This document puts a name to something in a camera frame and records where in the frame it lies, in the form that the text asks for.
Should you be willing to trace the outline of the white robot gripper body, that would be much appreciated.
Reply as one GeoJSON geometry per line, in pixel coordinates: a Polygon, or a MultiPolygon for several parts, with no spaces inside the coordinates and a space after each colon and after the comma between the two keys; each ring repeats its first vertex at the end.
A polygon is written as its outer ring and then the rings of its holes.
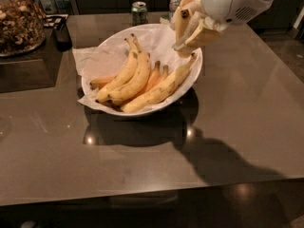
{"type": "Polygon", "coordinates": [[[222,24],[247,23],[267,10],[273,0],[200,0],[206,14],[222,24]]]}

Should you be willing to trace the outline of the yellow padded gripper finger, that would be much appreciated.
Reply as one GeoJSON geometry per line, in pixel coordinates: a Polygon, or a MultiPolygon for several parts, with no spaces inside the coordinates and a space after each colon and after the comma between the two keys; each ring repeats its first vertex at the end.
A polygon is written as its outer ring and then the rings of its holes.
{"type": "Polygon", "coordinates": [[[171,29],[176,29],[178,23],[189,22],[196,11],[202,12],[200,0],[181,0],[171,19],[171,29]]]}
{"type": "Polygon", "coordinates": [[[204,12],[196,11],[191,17],[185,33],[172,48],[180,57],[189,57],[197,48],[214,42],[227,29],[227,24],[214,20],[204,12]]]}

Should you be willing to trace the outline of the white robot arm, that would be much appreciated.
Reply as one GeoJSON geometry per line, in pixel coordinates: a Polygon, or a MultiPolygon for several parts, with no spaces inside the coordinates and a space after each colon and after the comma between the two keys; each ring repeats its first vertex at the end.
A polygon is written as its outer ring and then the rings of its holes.
{"type": "Polygon", "coordinates": [[[246,24],[274,0],[181,0],[171,20],[173,49],[188,57],[195,49],[217,40],[231,25],[246,24]]]}

